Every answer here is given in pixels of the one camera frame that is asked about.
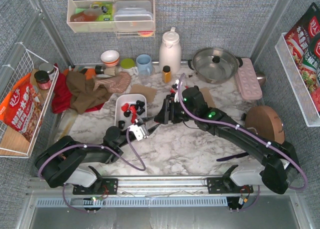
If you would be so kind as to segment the red coffee capsule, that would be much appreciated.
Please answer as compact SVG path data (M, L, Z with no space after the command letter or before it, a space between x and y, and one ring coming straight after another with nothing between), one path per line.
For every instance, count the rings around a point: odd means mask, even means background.
M122 107L121 107L121 110L123 112L127 112L130 108L130 105L128 103L125 103Z
M130 113L133 115L133 116L136 116L137 115L137 109L136 109L136 106L135 105L132 105L129 107L129 111Z

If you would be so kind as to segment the black coffee capsule number four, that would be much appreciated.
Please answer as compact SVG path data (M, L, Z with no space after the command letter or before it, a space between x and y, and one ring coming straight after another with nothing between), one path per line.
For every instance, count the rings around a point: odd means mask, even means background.
M119 120L118 121L118 128L123 130L125 127L126 122L124 120Z

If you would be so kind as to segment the pink striped towel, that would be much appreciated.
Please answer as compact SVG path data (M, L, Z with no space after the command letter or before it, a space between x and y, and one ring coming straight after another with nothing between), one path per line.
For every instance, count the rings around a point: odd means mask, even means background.
M131 83L131 76L129 73L121 71L118 75L109 78L95 77L94 88L96 91L100 86L106 88L109 93L124 93Z

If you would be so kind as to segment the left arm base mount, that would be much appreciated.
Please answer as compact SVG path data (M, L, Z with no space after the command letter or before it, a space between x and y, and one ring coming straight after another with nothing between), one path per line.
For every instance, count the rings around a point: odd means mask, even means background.
M77 185L73 187L73 195L116 195L118 191L117 178L98 179L90 187Z

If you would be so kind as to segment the white plastic storage basket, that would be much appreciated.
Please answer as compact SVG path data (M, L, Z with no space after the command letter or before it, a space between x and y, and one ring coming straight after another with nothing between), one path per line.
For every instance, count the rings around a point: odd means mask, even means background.
M121 107L128 103L129 106L136 105L136 101L140 100L145 102L145 112L142 115L132 115L131 112L128 110L126 112L123 112L121 110ZM125 121L124 129L127 129L134 121L135 119L144 118L147 116L147 100L142 94L124 94L121 95L117 100L115 104L115 116L114 116L114 125L118 127L118 121L123 120Z

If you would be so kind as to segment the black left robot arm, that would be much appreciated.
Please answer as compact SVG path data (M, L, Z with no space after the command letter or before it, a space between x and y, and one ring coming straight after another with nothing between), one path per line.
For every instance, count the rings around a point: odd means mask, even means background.
M146 166L137 151L133 150L141 162L141 168L123 158L122 147L151 135L160 125L157 123L147 129L146 123L152 119L153 117L139 118L127 129L111 126L106 130L101 144L84 144L69 135L64 136L36 158L34 164L38 169L37 176L45 179L51 188L66 183L89 188L99 180L99 175L94 168L81 169L81 164L108 165L121 159L136 170L145 171Z

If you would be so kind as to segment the black coffee capsule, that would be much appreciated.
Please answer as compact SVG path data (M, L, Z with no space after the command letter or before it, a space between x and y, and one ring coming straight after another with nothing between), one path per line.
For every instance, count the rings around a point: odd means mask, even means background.
M137 100L135 104L136 113L141 116L145 110L145 102L141 100Z

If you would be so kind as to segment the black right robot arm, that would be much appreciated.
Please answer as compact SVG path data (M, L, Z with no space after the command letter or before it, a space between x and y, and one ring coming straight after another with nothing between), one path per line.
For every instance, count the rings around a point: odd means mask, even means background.
M185 89L182 100L175 102L167 95L154 121L160 124L178 124L193 120L199 129L223 138L253 156L264 167L262 183L276 194L284 194L297 177L300 165L294 146L278 143L254 135L218 108L209 107L197 86Z

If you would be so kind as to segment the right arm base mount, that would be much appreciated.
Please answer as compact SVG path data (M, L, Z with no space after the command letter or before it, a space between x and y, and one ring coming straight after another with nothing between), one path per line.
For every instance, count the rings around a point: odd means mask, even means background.
M228 177L207 177L204 181L209 194L238 194L244 190Z

